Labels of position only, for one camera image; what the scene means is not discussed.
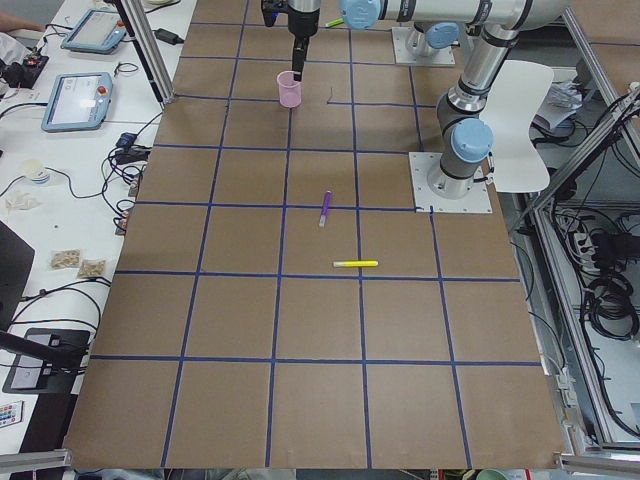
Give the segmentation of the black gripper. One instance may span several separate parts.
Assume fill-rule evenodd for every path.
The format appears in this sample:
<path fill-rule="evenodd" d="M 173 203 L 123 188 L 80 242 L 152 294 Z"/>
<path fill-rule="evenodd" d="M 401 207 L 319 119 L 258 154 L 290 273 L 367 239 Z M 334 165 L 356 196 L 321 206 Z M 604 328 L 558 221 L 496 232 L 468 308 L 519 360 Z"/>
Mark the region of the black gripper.
<path fill-rule="evenodd" d="M 318 30 L 320 0 L 288 0 L 288 29 L 294 35 L 292 48 L 293 79 L 302 81 L 309 38 Z"/>

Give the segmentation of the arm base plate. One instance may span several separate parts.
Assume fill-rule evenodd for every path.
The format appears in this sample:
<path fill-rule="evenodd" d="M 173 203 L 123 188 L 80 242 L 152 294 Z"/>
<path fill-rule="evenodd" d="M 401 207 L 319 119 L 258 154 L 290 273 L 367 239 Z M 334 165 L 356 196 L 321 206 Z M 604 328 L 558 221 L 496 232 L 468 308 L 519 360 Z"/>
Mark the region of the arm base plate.
<path fill-rule="evenodd" d="M 410 152 L 409 165 L 415 210 L 424 213 L 491 214 L 482 167 L 471 178 L 457 180 L 441 170 L 441 154 Z"/>
<path fill-rule="evenodd" d="M 453 67 L 452 45 L 458 40 L 456 23 L 416 23 L 411 27 L 393 27 L 395 63 L 405 66 Z"/>

